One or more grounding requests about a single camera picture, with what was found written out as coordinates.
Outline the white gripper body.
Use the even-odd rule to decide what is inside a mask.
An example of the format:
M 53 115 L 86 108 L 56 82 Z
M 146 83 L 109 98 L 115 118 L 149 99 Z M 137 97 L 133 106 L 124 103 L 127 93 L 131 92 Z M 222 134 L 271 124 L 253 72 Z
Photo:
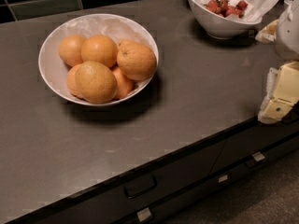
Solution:
M 299 60 L 299 0 L 285 0 L 278 19 L 275 47 L 285 60 Z

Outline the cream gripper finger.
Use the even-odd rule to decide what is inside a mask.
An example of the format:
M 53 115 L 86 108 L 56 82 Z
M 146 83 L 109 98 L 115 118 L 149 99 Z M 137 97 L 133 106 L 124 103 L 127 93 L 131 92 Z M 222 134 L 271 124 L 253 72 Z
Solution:
M 266 82 L 266 95 L 258 113 L 258 121 L 273 124 L 282 121 L 299 102 L 299 62 L 271 67 Z
M 258 34 L 255 39 L 261 43 L 273 43 L 276 37 L 278 20 L 271 21 Z

